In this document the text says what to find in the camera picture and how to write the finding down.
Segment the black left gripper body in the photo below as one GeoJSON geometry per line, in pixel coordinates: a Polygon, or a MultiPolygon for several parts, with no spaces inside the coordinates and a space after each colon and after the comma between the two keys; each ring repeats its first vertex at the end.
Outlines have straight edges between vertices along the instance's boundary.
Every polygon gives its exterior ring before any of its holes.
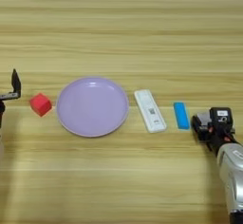
{"type": "Polygon", "coordinates": [[[4,101],[16,100],[18,98],[19,98],[19,94],[16,92],[0,95],[0,128],[2,128],[2,118],[6,109],[4,101]]]}

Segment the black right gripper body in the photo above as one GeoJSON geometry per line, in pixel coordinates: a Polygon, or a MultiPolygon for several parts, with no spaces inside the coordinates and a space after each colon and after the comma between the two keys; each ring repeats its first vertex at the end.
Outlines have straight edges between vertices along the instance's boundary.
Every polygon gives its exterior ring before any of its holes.
{"type": "Polygon", "coordinates": [[[209,148],[217,154],[220,147],[227,143],[236,143],[234,138],[233,126],[229,123],[208,123],[208,139],[207,145],[209,148]]]}

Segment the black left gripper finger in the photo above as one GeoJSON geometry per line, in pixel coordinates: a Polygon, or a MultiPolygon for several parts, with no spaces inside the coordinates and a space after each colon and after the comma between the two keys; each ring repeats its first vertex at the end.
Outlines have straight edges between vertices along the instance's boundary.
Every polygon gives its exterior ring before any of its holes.
{"type": "Polygon", "coordinates": [[[21,81],[19,79],[18,73],[16,69],[13,69],[11,75],[11,85],[13,87],[13,92],[16,93],[18,96],[21,95],[21,81]]]}

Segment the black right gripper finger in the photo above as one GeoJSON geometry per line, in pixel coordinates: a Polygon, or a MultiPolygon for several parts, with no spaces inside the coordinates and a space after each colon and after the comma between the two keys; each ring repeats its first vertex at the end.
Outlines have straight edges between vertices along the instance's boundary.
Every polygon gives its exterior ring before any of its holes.
{"type": "Polygon", "coordinates": [[[200,141],[206,141],[209,133],[208,121],[204,118],[194,115],[191,119],[191,125],[194,132],[197,135],[197,138],[200,141]]]}

